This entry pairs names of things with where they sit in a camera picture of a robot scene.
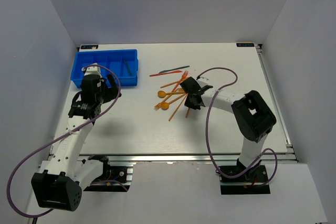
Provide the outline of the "red-orange plastic fork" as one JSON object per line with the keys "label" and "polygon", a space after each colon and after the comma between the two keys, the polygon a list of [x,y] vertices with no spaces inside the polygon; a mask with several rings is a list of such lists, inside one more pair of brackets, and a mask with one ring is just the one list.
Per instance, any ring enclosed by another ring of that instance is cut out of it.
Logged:
{"label": "red-orange plastic fork", "polygon": [[172,89],[171,93],[174,93],[174,91],[177,89],[177,87],[180,85],[180,83],[181,83],[183,80],[185,80],[185,79],[187,78],[187,75],[188,75],[188,71],[184,71],[184,73],[182,74],[180,80],[175,81],[174,83],[172,83],[172,84],[174,84],[175,86],[174,86],[174,88]]}

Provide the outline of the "dark blue chopstick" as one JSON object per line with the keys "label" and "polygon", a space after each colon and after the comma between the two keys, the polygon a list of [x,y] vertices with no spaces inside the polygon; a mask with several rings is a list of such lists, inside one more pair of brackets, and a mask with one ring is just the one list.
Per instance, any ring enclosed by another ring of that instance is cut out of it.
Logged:
{"label": "dark blue chopstick", "polygon": [[124,65],[126,67],[126,70],[127,70],[128,74],[129,74],[129,76],[132,76],[131,69],[130,69],[130,67],[129,67],[129,65],[128,65],[128,63],[127,63],[126,60],[124,60]]}

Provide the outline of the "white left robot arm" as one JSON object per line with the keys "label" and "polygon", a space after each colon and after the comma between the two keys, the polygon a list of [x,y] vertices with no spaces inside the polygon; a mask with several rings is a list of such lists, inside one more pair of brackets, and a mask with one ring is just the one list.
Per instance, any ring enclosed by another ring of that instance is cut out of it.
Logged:
{"label": "white left robot arm", "polygon": [[68,113],[68,136],[59,142],[44,171],[35,173],[31,180],[37,203],[42,208],[75,211],[82,192],[95,179],[104,182],[111,175],[106,157],[92,156],[84,159],[81,166],[77,166],[77,159],[95,124],[93,118],[100,115],[102,104],[120,97],[119,87],[113,75],[103,78],[94,73],[83,77],[80,88]]}

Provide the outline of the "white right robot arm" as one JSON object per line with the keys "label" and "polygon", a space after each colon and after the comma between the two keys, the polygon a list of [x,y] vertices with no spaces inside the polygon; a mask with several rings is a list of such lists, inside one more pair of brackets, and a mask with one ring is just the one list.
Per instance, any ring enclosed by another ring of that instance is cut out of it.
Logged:
{"label": "white right robot arm", "polygon": [[[276,117],[266,104],[260,93],[251,90],[245,94],[223,91],[223,87],[210,93],[212,86],[200,85],[196,79],[189,77],[181,82],[181,88],[187,94],[185,106],[199,110],[207,107],[205,121],[205,141],[208,154],[219,174],[228,179],[240,178],[247,182],[256,175],[261,157],[265,152],[273,152],[272,149],[263,149],[264,142],[273,126],[277,123]],[[238,128],[243,136],[241,153],[237,159],[237,173],[225,174],[216,164],[209,143],[209,117],[211,109],[217,108],[232,113],[236,119]]]}

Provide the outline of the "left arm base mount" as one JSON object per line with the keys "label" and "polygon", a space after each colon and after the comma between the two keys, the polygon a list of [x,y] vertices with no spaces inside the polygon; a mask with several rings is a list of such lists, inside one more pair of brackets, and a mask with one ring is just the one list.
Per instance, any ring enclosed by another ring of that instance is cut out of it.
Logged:
{"label": "left arm base mount", "polygon": [[97,177],[93,181],[93,184],[88,186],[85,191],[125,193],[130,187],[127,175],[128,167],[108,165],[107,168],[104,169],[103,174]]}

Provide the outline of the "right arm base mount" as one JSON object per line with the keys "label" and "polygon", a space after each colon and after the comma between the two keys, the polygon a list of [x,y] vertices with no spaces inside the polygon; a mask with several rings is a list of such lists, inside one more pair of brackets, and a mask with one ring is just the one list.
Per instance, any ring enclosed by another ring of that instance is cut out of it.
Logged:
{"label": "right arm base mount", "polygon": [[238,178],[229,179],[220,176],[220,193],[221,195],[269,195],[270,187],[268,174],[265,165],[261,165],[252,172],[251,175],[242,175]]}

